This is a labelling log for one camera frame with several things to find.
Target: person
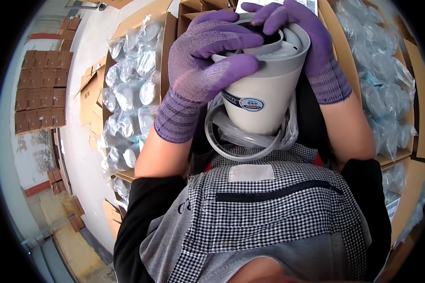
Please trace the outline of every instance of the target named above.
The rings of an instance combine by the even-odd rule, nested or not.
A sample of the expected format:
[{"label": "person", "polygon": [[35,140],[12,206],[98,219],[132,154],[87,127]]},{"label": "person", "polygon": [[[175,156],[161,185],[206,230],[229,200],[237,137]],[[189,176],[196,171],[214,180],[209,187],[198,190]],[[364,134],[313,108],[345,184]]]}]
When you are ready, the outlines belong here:
[{"label": "person", "polygon": [[[390,250],[390,221],[372,131],[331,37],[294,0],[242,8],[255,13],[252,25],[267,35],[296,23],[311,38],[296,88],[298,140],[245,164],[208,150],[205,105],[258,69],[249,54],[217,63],[210,56],[257,47],[263,39],[233,24],[238,14],[232,11],[196,17],[170,49],[170,89],[136,162],[115,243],[117,279],[372,281]],[[186,183],[189,159],[196,168]],[[335,171],[325,165],[332,162]]]}]

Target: gray plastic ring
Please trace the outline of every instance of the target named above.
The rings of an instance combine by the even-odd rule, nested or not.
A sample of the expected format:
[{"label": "gray plastic ring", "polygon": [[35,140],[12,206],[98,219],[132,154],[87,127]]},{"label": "gray plastic ring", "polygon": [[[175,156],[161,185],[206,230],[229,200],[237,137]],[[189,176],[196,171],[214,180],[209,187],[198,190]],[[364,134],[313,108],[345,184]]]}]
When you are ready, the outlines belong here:
[{"label": "gray plastic ring", "polygon": [[233,153],[225,150],[217,142],[216,137],[214,136],[214,133],[213,133],[213,118],[220,111],[226,111],[225,105],[223,105],[223,104],[218,105],[208,112],[208,114],[206,115],[206,118],[205,118],[205,133],[206,133],[206,138],[208,139],[212,148],[215,151],[217,151],[217,153],[219,153],[221,156],[224,156],[225,158],[227,158],[229,160],[233,160],[233,161],[237,161],[237,162],[250,162],[250,161],[259,160],[259,159],[267,156],[268,154],[270,154],[276,148],[277,144],[280,143],[283,136],[285,135],[285,124],[282,123],[282,127],[279,130],[279,133],[277,134],[276,138],[274,139],[272,144],[270,144],[264,150],[261,150],[260,152],[253,154],[253,155],[233,154]]}]

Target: purple knit glove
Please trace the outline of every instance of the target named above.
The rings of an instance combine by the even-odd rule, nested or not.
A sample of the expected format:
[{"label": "purple knit glove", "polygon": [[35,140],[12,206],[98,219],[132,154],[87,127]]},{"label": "purple knit glove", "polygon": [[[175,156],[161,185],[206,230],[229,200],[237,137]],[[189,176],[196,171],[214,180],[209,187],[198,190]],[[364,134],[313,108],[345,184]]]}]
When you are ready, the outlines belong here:
[{"label": "purple knit glove", "polygon": [[170,89],[159,106],[154,130],[171,143],[192,139],[200,107],[233,82],[258,70],[249,54],[233,55],[214,63],[212,54],[258,47],[263,37],[233,24],[239,15],[215,11],[195,18],[172,45],[169,54]]},{"label": "purple knit glove", "polygon": [[286,23],[300,25],[312,42],[304,63],[304,71],[319,104],[333,104],[351,94],[351,86],[332,53],[332,39],[321,20],[307,7],[294,0],[282,4],[261,6],[254,3],[241,5],[247,12],[256,12],[253,25],[264,25],[263,32],[274,34]]}]

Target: forearm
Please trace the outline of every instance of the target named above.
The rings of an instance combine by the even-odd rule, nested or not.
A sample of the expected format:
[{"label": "forearm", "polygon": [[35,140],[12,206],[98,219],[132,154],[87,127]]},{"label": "forearm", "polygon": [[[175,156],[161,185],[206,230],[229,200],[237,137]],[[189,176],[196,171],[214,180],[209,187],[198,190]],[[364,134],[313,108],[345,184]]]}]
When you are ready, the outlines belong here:
[{"label": "forearm", "polygon": [[352,158],[375,158],[373,132],[354,92],[345,100],[319,106],[340,168]]},{"label": "forearm", "polygon": [[182,144],[170,143],[151,128],[134,169],[135,178],[184,176],[192,139]]}]

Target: white label patch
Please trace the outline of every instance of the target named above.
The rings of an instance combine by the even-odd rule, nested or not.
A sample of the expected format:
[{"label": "white label patch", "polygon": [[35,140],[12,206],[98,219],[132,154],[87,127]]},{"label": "white label patch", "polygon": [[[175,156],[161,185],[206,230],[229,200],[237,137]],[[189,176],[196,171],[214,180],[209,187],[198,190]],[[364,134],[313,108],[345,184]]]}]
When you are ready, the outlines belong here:
[{"label": "white label patch", "polygon": [[242,164],[233,166],[228,172],[229,182],[274,180],[272,165]]}]

